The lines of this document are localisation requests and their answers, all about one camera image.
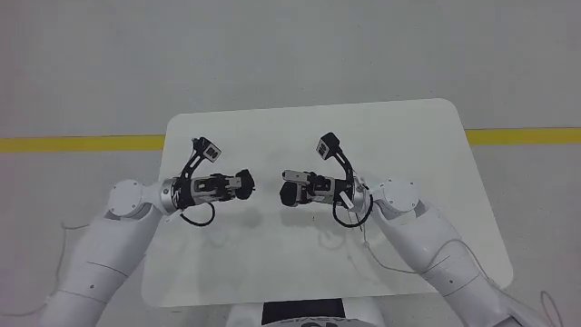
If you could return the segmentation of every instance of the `white table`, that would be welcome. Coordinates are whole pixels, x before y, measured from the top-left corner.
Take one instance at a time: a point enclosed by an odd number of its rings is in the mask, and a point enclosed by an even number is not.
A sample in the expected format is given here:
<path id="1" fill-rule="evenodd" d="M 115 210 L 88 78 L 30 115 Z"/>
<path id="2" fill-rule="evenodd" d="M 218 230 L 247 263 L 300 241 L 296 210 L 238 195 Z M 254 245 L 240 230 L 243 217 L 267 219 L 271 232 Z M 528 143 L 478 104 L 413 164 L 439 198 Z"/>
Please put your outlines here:
<path id="1" fill-rule="evenodd" d="M 216 203 L 216 219 L 204 228 L 180 218 L 161 221 L 146 256 L 145 301 L 173 307 L 433 292 L 417 275 L 381 269 L 360 246 L 360 230 L 336 224 L 329 206 L 281 204 L 285 169 L 344 177 L 336 162 L 315 153 L 329 131 L 369 185 L 390 176 L 416 182 L 421 197 L 447 215 L 488 274 L 503 287 L 510 284 L 512 266 L 458 112 L 433 99 L 174 117 L 160 179 L 178 174 L 192 151 L 191 138 L 205 136 L 222 156 L 202 163 L 194 176 L 249 168 L 256 191 L 248 201 Z M 209 212 L 202 206 L 187 214 L 205 220 Z M 371 220 L 368 237 L 384 263 L 406 268 Z"/>

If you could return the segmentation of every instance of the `wire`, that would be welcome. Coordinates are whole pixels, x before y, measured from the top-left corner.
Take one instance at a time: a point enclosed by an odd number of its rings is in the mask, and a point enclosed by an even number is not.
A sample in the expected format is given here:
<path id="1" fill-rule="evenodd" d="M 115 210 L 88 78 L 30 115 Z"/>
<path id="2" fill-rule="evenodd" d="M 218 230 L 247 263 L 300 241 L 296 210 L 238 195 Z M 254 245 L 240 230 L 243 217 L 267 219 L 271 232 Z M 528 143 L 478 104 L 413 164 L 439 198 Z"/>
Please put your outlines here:
<path id="1" fill-rule="evenodd" d="M 541 305 L 543 306 L 543 310 L 545 311 L 545 314 L 547 315 L 548 321 L 551 322 L 551 325 L 553 327 L 557 327 L 557 325 L 553 322 L 553 319 L 551 318 L 550 314 L 547 311 L 547 306 L 545 305 L 545 298 L 544 297 L 547 297 L 548 300 L 553 305 L 553 309 L 555 310 L 556 317 L 558 318 L 558 321 L 559 321 L 558 325 L 560 327 L 563 327 L 564 326 L 563 318 L 561 317 L 561 313 L 559 312 L 559 310 L 556 307 L 555 300 L 553 299 L 551 294 L 549 294 L 547 291 L 541 291 Z"/>
<path id="2" fill-rule="evenodd" d="M 387 265 L 384 265 L 382 262 L 380 262 L 379 259 L 378 259 L 378 257 L 373 253 L 373 251 L 369 247 L 369 242 L 367 241 L 367 235 L 366 235 L 365 225 L 363 225 L 363 246 L 365 248 L 367 248 L 367 250 L 371 254 L 371 257 L 373 258 L 373 260 L 375 260 L 375 262 L 377 264 L 379 264 L 379 266 L 381 266 L 384 269 L 393 271 L 393 272 L 405 273 L 405 274 L 423 274 L 423 273 L 425 273 L 427 270 L 429 270 L 429 266 L 436 260 L 436 258 L 438 257 L 438 255 L 444 249 L 444 247 L 446 245 L 448 245 L 449 243 L 460 243 L 460 244 L 462 244 L 470 252 L 470 255 L 472 255 L 472 258 L 476 262 L 476 264 L 478 266 L 478 269 L 480 269 L 480 271 L 482 272 L 482 275 L 484 275 L 484 277 L 490 283 L 490 285 L 492 285 L 497 291 L 501 292 L 502 294 L 504 294 L 506 297 L 510 298 L 511 300 L 513 300 L 515 302 L 518 302 L 520 304 L 523 304 L 522 302 L 517 301 L 516 299 L 514 299 L 513 297 L 511 297 L 510 295 L 508 295 L 508 293 L 504 292 L 503 290 L 501 290 L 498 287 L 498 284 L 494 281 L 494 279 L 492 279 L 492 278 L 490 278 L 488 276 L 488 274 L 486 273 L 486 271 L 482 267 L 482 264 L 480 263 L 480 260 L 477 258 L 476 254 L 474 253 L 474 251 L 472 250 L 472 248 L 470 248 L 470 246 L 468 246 L 467 243 L 465 243 L 464 241 L 462 241 L 460 239 L 450 239 L 450 240 L 446 241 L 445 243 L 443 243 L 442 246 L 439 247 L 439 249 L 436 251 L 436 253 L 434 254 L 434 256 L 431 258 L 431 260 L 429 261 L 429 263 L 426 265 L 426 267 L 423 268 L 424 272 L 413 272 L 413 271 L 408 271 L 408 270 L 403 270 L 403 269 L 398 269 L 398 268 L 394 268 L 394 267 L 391 267 L 391 266 L 387 266 Z M 555 324 L 555 322 L 553 322 L 553 319 L 551 318 L 551 316 L 548 313 L 547 306 L 545 305 L 545 297 L 548 298 L 548 300 L 551 302 L 551 305 L 553 306 L 553 309 L 555 310 L 556 317 L 558 318 L 558 327 L 564 327 L 565 325 L 563 324 L 563 318 L 561 317 L 561 313 L 559 312 L 559 310 L 556 307 L 555 300 L 553 299 L 553 297 L 551 296 L 551 294 L 549 294 L 547 291 L 541 291 L 541 293 L 540 293 L 541 305 L 543 306 L 543 310 L 545 311 L 545 316 L 547 317 L 549 323 L 551 324 L 552 327 L 557 327 L 557 325 Z M 532 311 L 535 311 L 534 309 L 532 309 L 532 308 L 530 308 L 528 306 L 526 306 L 526 307 L 528 309 L 532 310 Z"/>
<path id="3" fill-rule="evenodd" d="M 344 223 L 343 221 L 341 221 L 339 219 L 339 217 L 337 217 L 337 202 L 333 202 L 333 218 L 341 226 L 347 227 L 348 229 L 353 229 L 355 227 L 360 227 L 362 224 L 364 224 L 367 221 L 367 219 L 369 218 L 369 215 L 371 214 L 372 209 L 373 209 L 373 196 L 370 194 L 369 195 L 369 207 L 368 207 L 367 211 L 365 212 L 365 215 L 363 216 L 363 218 L 361 220 L 357 221 L 356 223 Z"/>
<path id="4" fill-rule="evenodd" d="M 210 220 L 206 221 L 205 223 L 197 223 L 195 221 L 192 221 L 189 218 L 187 218 L 186 216 L 184 216 L 183 213 L 180 213 L 180 217 L 182 217 L 185 222 L 192 224 L 194 226 L 198 226 L 198 227 L 208 226 L 210 223 L 212 223 L 212 221 L 214 221 L 214 217 L 216 217 L 216 209 L 214 208 L 214 205 L 212 203 L 207 203 L 207 204 L 209 204 L 210 208 L 212 209 L 212 217 L 210 217 Z"/>
<path id="5" fill-rule="evenodd" d="M 66 232 L 69 230 L 70 231 L 79 230 L 79 229 L 82 229 L 84 227 L 87 227 L 88 225 L 89 224 L 84 224 L 81 226 L 66 226 L 66 225 L 64 225 L 64 223 L 61 223 L 61 229 L 63 229 L 63 246 L 61 247 L 61 254 L 58 257 L 58 263 L 56 264 L 56 270 L 54 271 L 54 286 L 53 286 L 53 289 L 51 290 L 50 294 L 48 294 L 48 296 L 44 300 L 44 303 L 41 304 L 40 306 L 34 308 L 32 311 L 20 312 L 20 313 L 0 312 L 0 316 L 3 316 L 3 317 L 26 317 L 29 315 L 36 314 L 36 313 L 40 312 L 44 307 L 46 307 L 46 305 L 48 304 L 49 298 L 52 297 L 56 293 L 56 291 L 58 291 L 58 287 L 61 284 L 61 268 L 63 267 L 64 250 L 66 249 Z"/>

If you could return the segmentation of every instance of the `yellow stripe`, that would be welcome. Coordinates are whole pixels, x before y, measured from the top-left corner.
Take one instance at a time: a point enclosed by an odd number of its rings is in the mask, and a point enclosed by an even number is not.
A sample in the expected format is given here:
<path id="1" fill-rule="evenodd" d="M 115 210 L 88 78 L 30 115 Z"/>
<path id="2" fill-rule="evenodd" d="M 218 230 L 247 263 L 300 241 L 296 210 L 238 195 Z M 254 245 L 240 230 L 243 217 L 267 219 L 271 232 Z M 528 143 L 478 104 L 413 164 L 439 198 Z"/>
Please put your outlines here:
<path id="1" fill-rule="evenodd" d="M 0 139 L 0 153 L 159 151 L 164 139 L 164 135 Z"/>
<path id="2" fill-rule="evenodd" d="M 581 144 L 581 128 L 466 130 L 470 145 Z"/>
<path id="3" fill-rule="evenodd" d="M 581 144 L 581 128 L 466 130 L 470 145 Z M 161 151 L 164 135 L 0 138 L 0 153 Z"/>

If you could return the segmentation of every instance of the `black cable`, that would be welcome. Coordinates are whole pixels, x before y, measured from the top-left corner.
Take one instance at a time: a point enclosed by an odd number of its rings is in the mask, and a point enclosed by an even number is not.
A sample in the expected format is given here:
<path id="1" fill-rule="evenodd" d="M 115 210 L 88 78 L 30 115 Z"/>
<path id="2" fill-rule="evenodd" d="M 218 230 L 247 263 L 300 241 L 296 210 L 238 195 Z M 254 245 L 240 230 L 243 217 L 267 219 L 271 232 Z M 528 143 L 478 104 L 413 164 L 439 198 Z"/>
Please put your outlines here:
<path id="1" fill-rule="evenodd" d="M 353 229 L 355 227 L 360 227 L 362 224 L 364 224 L 367 221 L 367 219 L 369 218 L 369 215 L 371 214 L 372 208 L 373 208 L 373 196 L 370 194 L 369 195 L 369 207 L 367 209 L 367 212 L 363 216 L 363 218 L 356 223 L 344 223 L 343 221 L 341 221 L 339 219 L 339 217 L 337 217 L 337 202 L 333 202 L 333 218 L 335 219 L 335 221 L 339 225 L 341 225 L 343 227 L 347 227 L 348 229 Z"/>
<path id="2" fill-rule="evenodd" d="M 192 224 L 194 226 L 198 226 L 198 227 L 208 226 L 210 223 L 212 223 L 212 221 L 214 221 L 214 217 L 216 217 L 216 209 L 214 208 L 214 205 L 212 203 L 207 203 L 207 204 L 209 204 L 210 208 L 212 209 L 212 217 L 210 218 L 210 220 L 206 221 L 205 223 L 197 223 L 195 221 L 192 221 L 189 218 L 185 217 L 183 215 L 183 213 L 180 213 L 180 217 L 182 217 L 185 222 Z"/>

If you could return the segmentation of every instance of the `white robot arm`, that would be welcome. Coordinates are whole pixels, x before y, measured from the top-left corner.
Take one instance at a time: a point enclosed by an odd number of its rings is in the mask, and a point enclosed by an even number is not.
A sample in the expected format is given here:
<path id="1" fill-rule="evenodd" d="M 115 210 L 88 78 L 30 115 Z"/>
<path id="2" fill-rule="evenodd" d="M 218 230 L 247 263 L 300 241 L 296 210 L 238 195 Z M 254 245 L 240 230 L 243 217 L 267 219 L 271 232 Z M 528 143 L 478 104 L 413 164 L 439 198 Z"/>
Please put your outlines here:
<path id="1" fill-rule="evenodd" d="M 114 293 L 145 255 L 163 215 L 180 213 L 196 226 L 212 222 L 212 202 L 245 200 L 254 181 L 248 170 L 235 176 L 212 174 L 192 178 L 204 160 L 215 162 L 221 151 L 208 139 L 193 140 L 193 153 L 180 176 L 151 186 L 127 180 L 109 194 L 109 202 L 75 246 L 69 270 L 41 317 L 43 327 L 95 326 Z M 181 214 L 188 207 L 207 203 L 212 218 L 197 223 Z"/>
<path id="2" fill-rule="evenodd" d="M 326 134 L 317 152 L 324 160 L 337 159 L 346 179 L 287 170 L 282 174 L 283 204 L 332 204 L 335 220 L 346 227 L 358 227 L 370 216 L 401 258 L 444 297 L 467 327 L 549 326 L 537 312 L 500 291 L 477 268 L 454 226 L 438 208 L 419 199 L 415 184 L 392 178 L 369 189 L 353 172 L 339 144 L 333 133 Z M 336 214 L 338 206 L 355 213 L 359 221 L 341 221 Z"/>

